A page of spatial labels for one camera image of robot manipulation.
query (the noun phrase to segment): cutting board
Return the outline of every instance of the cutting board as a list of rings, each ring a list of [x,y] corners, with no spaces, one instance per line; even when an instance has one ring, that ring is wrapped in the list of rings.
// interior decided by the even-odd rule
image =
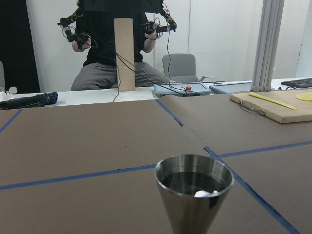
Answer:
[[[294,106],[297,110],[291,110],[276,103],[252,97],[249,93],[231,94],[230,99],[237,103],[239,103],[239,100],[242,100],[243,104],[250,106],[251,108],[265,110],[265,116],[280,123],[293,123],[312,120],[312,101],[301,101],[296,99],[296,95],[310,92],[312,92],[312,89],[293,89],[260,93],[268,98],[279,100]]]

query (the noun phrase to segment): yellow lemon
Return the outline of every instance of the yellow lemon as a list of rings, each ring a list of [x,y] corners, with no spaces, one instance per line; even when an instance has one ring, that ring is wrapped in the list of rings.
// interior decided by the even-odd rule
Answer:
[[[302,101],[312,101],[312,93],[298,94],[296,98]]]

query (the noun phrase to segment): office chair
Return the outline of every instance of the office chair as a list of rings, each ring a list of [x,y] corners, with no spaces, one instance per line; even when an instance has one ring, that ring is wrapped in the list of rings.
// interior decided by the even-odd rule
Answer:
[[[165,76],[175,82],[198,82],[195,56],[191,54],[170,54],[162,58]]]
[[[4,90],[5,90],[4,69],[2,62],[0,61],[0,92]]]

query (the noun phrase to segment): black curtain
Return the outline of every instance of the black curtain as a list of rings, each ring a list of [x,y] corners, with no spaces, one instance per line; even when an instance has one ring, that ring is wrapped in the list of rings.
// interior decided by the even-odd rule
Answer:
[[[0,0],[0,41],[5,89],[40,92],[26,0]]]

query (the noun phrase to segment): black shirt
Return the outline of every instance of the black shirt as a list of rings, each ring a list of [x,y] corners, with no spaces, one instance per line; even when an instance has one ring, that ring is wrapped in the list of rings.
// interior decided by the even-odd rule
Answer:
[[[135,13],[133,16],[134,56],[135,62],[142,62],[140,53],[146,40],[144,24],[147,21],[144,13]],[[110,12],[85,12],[82,18],[76,21],[75,33],[85,32],[97,43],[97,48],[89,49],[86,66],[90,63],[99,62],[104,65],[115,65],[115,33],[114,16]]]

